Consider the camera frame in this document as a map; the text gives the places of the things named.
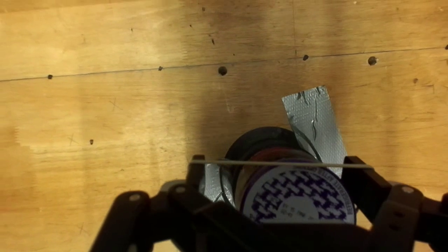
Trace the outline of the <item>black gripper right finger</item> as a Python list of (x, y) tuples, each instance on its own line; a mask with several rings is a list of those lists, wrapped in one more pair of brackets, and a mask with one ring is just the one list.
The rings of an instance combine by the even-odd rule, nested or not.
[(410, 185), (392, 183), (356, 155), (343, 165), (343, 186), (371, 221), (368, 252), (412, 252), (416, 241), (448, 252), (448, 193), (434, 200)]

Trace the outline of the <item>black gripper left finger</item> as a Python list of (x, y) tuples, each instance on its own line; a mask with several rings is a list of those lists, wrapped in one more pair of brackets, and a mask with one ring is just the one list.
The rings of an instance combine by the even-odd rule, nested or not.
[(172, 241), (181, 252), (225, 252), (230, 228), (218, 227), (223, 210), (234, 213), (235, 168), (225, 160), (195, 155), (185, 179), (169, 181), (155, 196), (144, 190), (118, 195), (88, 252), (153, 252)]

